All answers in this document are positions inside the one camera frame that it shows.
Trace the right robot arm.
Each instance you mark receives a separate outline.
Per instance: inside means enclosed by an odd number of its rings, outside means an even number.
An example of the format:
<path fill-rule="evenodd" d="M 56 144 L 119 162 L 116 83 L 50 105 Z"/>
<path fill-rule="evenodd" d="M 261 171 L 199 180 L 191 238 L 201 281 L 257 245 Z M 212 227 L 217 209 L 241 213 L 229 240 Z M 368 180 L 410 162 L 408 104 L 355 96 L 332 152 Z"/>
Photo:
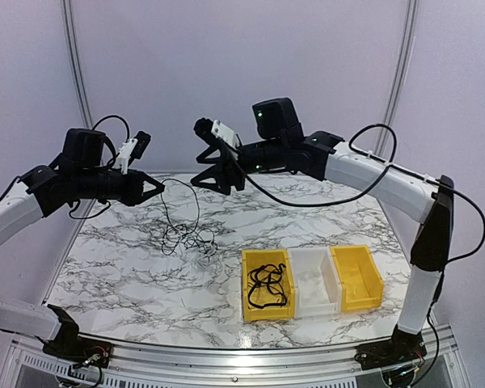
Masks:
<path fill-rule="evenodd" d="M 253 173 L 300 172 L 354 188 L 362 196 L 370 194 L 418 222 L 399 320 L 389 339 L 361 345 L 356 358 L 368 367 L 423 355 L 421 331 L 449 262 L 453 181 L 446 176 L 436 181 L 416 175 L 332 133 L 318 131 L 306 136 L 287 97 L 256 103 L 252 111 L 261 139 L 247 145 L 219 120 L 200 118 L 195 123 L 194 133 L 208 144 L 196 160 L 208 169 L 192 178 L 192 185 L 228 195 L 233 189 L 243 190 Z"/>

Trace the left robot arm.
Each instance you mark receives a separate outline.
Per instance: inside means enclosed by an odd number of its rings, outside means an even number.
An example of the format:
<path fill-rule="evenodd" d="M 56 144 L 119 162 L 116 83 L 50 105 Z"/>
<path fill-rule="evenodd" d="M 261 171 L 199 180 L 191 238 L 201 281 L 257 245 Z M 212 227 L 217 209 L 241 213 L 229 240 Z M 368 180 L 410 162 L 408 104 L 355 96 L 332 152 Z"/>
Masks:
<path fill-rule="evenodd" d="M 0 195 L 0 246 L 64 205 L 97 200 L 133 207 L 163 193 L 162 183 L 130 167 L 150 139 L 140 131 L 116 149 L 106 133 L 69 129 L 62 152 L 49 165 L 13 178 Z M 70 360 L 86 352 L 78 324 L 58 306 L 0 298 L 0 330 L 37 337 L 45 352 Z"/>

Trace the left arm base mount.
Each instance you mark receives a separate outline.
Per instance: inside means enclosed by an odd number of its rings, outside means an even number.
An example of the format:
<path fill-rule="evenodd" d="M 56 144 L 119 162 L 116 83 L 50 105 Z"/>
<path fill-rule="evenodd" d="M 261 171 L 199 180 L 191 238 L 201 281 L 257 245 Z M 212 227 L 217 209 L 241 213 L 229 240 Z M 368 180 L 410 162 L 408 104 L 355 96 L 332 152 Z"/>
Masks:
<path fill-rule="evenodd" d="M 52 339 L 43 339 L 43 352 L 51 356 L 73 361 L 78 367 L 88 365 L 107 368 L 111 353 L 110 342 L 83 337 L 79 325 L 59 306 L 47 307 L 57 316 L 61 324 Z"/>

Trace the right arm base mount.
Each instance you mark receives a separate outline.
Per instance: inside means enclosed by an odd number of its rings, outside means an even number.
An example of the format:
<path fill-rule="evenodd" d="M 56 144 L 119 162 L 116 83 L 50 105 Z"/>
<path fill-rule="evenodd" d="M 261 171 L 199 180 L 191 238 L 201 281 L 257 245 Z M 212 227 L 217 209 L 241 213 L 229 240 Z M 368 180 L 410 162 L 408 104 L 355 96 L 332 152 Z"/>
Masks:
<path fill-rule="evenodd" d="M 360 364 L 362 370 L 370 370 L 421 361 L 426 355 L 422 331 L 413 334 L 396 324 L 387 339 L 358 345 L 354 361 Z"/>

